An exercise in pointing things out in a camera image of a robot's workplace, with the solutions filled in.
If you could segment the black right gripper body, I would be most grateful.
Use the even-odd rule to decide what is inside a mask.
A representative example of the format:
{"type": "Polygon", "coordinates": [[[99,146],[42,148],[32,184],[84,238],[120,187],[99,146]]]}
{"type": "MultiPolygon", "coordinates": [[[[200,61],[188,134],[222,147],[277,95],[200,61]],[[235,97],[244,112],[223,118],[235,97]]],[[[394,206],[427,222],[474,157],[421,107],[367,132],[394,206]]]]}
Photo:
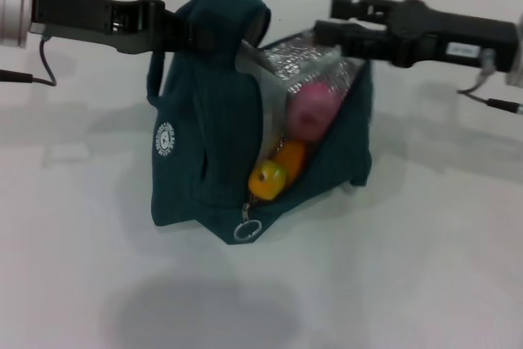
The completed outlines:
{"type": "Polygon", "coordinates": [[[437,11],[419,0],[398,2],[387,32],[396,43],[391,63],[403,68],[428,60],[479,68],[480,53],[491,49],[496,70],[506,73],[519,47],[512,22],[437,11]]]}

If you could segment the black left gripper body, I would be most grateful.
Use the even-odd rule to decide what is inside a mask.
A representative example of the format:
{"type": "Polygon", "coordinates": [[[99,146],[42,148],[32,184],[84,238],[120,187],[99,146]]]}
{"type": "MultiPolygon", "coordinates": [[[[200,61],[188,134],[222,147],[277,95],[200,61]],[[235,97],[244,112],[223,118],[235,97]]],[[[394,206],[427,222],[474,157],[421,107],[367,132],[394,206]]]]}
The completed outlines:
{"type": "Polygon", "coordinates": [[[171,51],[159,0],[33,0],[31,31],[112,47],[124,54],[171,51]]]}

